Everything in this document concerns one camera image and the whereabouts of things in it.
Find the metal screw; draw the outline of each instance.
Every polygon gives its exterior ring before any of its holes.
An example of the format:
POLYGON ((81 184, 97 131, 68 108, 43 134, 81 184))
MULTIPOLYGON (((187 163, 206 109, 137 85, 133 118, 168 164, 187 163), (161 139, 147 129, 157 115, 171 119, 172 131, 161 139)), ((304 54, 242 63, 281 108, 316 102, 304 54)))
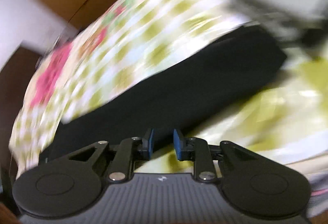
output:
POLYGON ((202 180, 213 180, 215 178, 215 174, 210 171, 203 171, 199 174, 199 177, 202 180))
POLYGON ((114 181, 120 181, 125 179, 125 174, 122 172, 113 172, 109 174, 109 178, 114 181))

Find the black plastic mount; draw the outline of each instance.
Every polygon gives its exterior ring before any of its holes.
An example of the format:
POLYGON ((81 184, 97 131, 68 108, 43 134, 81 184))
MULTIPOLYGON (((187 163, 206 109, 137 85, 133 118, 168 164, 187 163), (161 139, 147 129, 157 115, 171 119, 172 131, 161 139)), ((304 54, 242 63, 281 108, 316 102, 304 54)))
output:
MULTIPOLYGON (((154 129, 111 146, 99 141, 25 172, 14 184, 19 208, 32 216, 60 218, 91 207, 112 184, 128 182, 134 163, 149 160, 154 129)), ((194 162, 194 180, 214 184, 231 206, 262 219, 286 219, 306 209, 310 186, 300 173, 229 141, 208 145, 173 131, 178 160, 194 162), (223 175, 218 179, 213 160, 223 175)))

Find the grey ribbed surface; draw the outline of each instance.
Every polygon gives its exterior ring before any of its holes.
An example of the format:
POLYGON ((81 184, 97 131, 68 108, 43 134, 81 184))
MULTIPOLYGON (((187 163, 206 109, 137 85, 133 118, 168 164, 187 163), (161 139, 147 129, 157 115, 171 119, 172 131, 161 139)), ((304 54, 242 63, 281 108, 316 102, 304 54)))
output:
POLYGON ((137 173, 130 182, 111 185, 92 208, 79 215, 62 220, 38 220, 25 215, 20 221, 25 224, 308 223, 299 216, 279 221, 245 216, 227 204, 216 186, 197 183, 188 173, 137 173))

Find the blue rubber pad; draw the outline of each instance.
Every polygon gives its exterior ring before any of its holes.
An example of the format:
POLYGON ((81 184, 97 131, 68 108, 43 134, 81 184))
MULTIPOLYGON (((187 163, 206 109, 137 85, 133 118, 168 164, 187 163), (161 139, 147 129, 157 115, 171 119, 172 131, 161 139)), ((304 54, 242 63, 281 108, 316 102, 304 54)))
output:
POLYGON ((177 155, 178 160, 181 161, 181 141, 179 138, 179 134, 176 129, 173 131, 173 144, 175 148, 175 153, 177 155))
POLYGON ((151 129, 151 134, 149 137, 149 141, 148 141, 148 153, 149 153, 149 158, 151 158, 151 155, 153 154, 153 149, 154 149, 154 129, 151 129))

